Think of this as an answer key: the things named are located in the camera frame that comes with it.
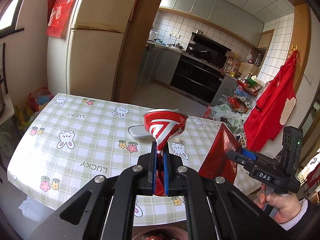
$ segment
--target bunny print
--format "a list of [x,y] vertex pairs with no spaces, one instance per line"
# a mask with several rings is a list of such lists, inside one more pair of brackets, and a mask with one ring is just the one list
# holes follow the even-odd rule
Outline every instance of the bunny print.
[[66,97],[57,97],[56,101],[52,104],[53,106],[59,104],[59,106],[63,106],[64,105],[64,101],[66,101],[67,98]]
[[120,115],[120,117],[122,119],[125,119],[127,117],[127,113],[129,113],[129,109],[128,108],[124,108],[122,106],[118,106],[116,108],[116,110],[114,112],[112,112],[111,114],[112,115]]
[[189,159],[188,154],[186,154],[186,148],[182,143],[171,143],[171,148],[174,150],[174,155]]
[[73,149],[75,147],[75,143],[73,142],[74,137],[75,133],[73,131],[62,131],[59,134],[60,142],[58,142],[57,148],[61,149],[66,144],[69,149]]
[[233,183],[233,186],[235,186],[237,189],[239,189],[242,192],[242,188],[238,185],[237,181]]
[[197,125],[198,128],[201,126],[205,128],[205,125],[201,122],[199,118],[192,118],[193,122]]
[[136,206],[134,208],[134,216],[135,217],[142,217],[143,213],[142,213],[142,209],[138,206],[138,198],[136,197]]

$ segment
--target red cloth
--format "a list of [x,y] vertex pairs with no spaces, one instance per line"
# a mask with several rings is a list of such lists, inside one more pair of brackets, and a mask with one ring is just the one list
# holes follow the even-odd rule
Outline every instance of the red cloth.
[[69,17],[74,0],[48,0],[48,27],[46,34],[61,37],[64,25]]
[[244,123],[247,147],[251,151],[260,151],[267,140],[274,140],[283,127],[280,124],[280,117],[286,99],[296,97],[293,91],[293,78],[297,53],[295,50],[281,66]]

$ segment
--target tablecloth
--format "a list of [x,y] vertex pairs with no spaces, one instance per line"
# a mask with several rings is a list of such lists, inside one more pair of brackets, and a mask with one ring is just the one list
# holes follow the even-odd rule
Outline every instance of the tablecloth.
[[[149,153],[153,138],[131,138],[128,128],[143,124],[150,108],[58,94],[42,110],[16,148],[8,180],[42,204],[57,209],[99,174],[119,175]],[[190,116],[180,144],[169,152],[198,171],[221,122]],[[246,195],[261,186],[238,165],[234,184]],[[134,225],[156,225],[186,219],[184,199],[137,196]]]

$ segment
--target window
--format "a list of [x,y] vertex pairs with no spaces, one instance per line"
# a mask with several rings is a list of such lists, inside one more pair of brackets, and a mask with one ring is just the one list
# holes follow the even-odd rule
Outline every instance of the window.
[[22,0],[12,0],[0,18],[0,38],[16,31],[16,24]]

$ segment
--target red apron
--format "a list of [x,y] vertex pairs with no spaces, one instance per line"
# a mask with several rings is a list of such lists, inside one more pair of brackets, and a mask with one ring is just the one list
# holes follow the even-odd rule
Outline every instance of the red apron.
[[244,123],[247,147],[258,152],[268,139],[274,140],[281,131],[280,117],[287,98],[295,98],[293,78],[297,51],[286,60],[280,71],[257,100],[248,119]]

